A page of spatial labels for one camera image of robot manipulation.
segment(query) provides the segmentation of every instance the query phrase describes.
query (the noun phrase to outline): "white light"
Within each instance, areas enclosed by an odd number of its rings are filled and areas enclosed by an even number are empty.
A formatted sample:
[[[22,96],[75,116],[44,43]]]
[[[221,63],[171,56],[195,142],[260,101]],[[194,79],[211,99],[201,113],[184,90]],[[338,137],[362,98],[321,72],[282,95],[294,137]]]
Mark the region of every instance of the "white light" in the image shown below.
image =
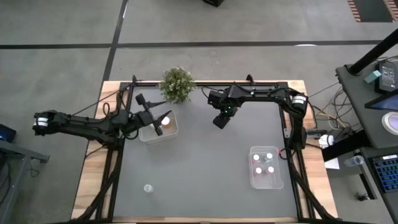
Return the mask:
[[[256,168],[256,173],[257,173],[257,174],[261,174],[261,172],[262,172],[262,170],[261,170],[260,167]]]
[[[316,45],[315,44],[297,44],[295,46],[297,46],[297,47],[313,47],[313,46],[316,46]]]
[[[164,126],[168,125],[169,123],[170,123],[170,118],[168,118],[168,117],[165,117],[165,118],[162,120],[162,125],[164,125]]]

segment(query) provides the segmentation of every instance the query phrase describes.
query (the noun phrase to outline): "gray floor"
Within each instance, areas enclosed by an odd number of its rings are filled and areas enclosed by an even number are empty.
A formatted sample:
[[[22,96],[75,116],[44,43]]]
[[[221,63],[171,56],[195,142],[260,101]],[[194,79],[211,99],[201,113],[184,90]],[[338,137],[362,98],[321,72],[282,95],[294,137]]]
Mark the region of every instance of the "gray floor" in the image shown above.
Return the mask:
[[[122,0],[0,0],[2,44],[110,43]],[[357,23],[345,0],[130,0],[119,42],[377,40],[397,23]],[[337,82],[335,67],[353,63],[373,46],[119,49],[110,80],[160,79],[182,66],[197,79],[305,80],[308,94]],[[16,223],[70,218],[87,141],[56,134],[34,137],[33,114],[72,113],[97,100],[108,49],[0,50],[0,123],[18,131],[17,143],[51,155],[36,179],[27,177],[13,215]],[[388,55],[398,53],[392,49]],[[334,86],[311,98],[324,107]],[[83,115],[92,116],[94,109]],[[354,114],[345,116],[351,124]],[[319,121],[320,128],[330,129]],[[357,202],[359,177],[330,178],[339,216],[390,223],[380,200]]]

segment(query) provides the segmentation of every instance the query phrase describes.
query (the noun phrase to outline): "metal leg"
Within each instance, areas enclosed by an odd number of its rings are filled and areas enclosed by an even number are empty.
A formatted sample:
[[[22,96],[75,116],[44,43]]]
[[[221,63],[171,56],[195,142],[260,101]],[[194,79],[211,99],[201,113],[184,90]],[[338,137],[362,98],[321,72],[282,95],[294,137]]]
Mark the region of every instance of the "metal leg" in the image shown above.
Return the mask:
[[[343,139],[337,143],[334,143],[327,148],[322,149],[323,160],[325,162],[329,161],[360,147],[370,146],[370,144],[371,143],[369,142],[365,131],[358,131],[352,136]]]
[[[47,163],[50,156],[45,156],[41,153],[34,152],[23,147],[19,147],[15,144],[8,143],[6,141],[0,141],[0,151],[4,151],[6,154],[21,154],[32,159],[38,159],[40,163]]]
[[[24,158],[21,159],[21,165],[19,166],[17,176],[15,179],[12,179],[10,191],[5,199],[6,208],[4,209],[2,217],[0,217],[0,224],[9,223],[12,209],[14,208],[14,205],[17,201],[19,186],[21,185],[24,172],[28,169],[29,161],[30,161],[29,156],[25,156]]]

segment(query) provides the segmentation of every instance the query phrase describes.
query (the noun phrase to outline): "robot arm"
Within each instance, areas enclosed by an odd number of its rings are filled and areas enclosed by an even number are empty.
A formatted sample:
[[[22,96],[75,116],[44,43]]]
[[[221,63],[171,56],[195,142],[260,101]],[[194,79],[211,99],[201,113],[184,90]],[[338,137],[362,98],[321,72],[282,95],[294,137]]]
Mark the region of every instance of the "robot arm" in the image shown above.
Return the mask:
[[[247,90],[237,84],[231,85],[220,93],[211,90],[208,104],[220,110],[213,124],[223,129],[236,114],[244,102],[275,102],[292,117],[292,131],[288,142],[290,149],[303,149],[307,140],[307,132],[303,119],[307,112],[308,97],[291,88],[270,90]]]
[[[81,136],[88,140],[97,140],[107,147],[121,147],[120,140],[123,137],[128,138],[130,133],[150,124],[154,125],[157,135],[163,134],[160,124],[170,111],[155,119],[150,109],[164,104],[165,101],[160,103],[146,102],[142,94],[137,95],[138,105],[142,105],[144,111],[131,113],[128,110],[121,110],[120,98],[118,94],[116,110],[107,114],[103,119],[72,116],[50,110],[34,115],[35,122],[32,129],[35,131],[35,135],[65,133]]]

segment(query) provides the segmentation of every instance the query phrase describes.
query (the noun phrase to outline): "black desk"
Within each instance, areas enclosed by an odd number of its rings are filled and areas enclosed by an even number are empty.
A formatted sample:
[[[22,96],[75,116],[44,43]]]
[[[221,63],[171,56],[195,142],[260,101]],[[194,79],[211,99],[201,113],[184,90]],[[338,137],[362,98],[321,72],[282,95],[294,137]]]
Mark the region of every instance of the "black desk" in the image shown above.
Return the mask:
[[[349,74],[346,67],[336,69],[338,79],[362,124],[363,130],[322,150],[322,154],[324,160],[329,161],[347,152],[360,149],[371,176],[377,183],[378,177],[371,168],[370,158],[398,154],[398,136],[389,133],[381,124],[381,118],[388,111],[372,110],[364,107],[365,103],[381,96],[380,93],[374,91],[374,83],[368,84],[364,81],[365,76],[373,71],[374,64],[366,67],[362,71],[363,75],[359,77]],[[364,184],[365,187],[369,187],[369,184],[365,182]],[[398,223],[398,192],[385,194],[379,184],[377,183],[376,185],[394,223]]]

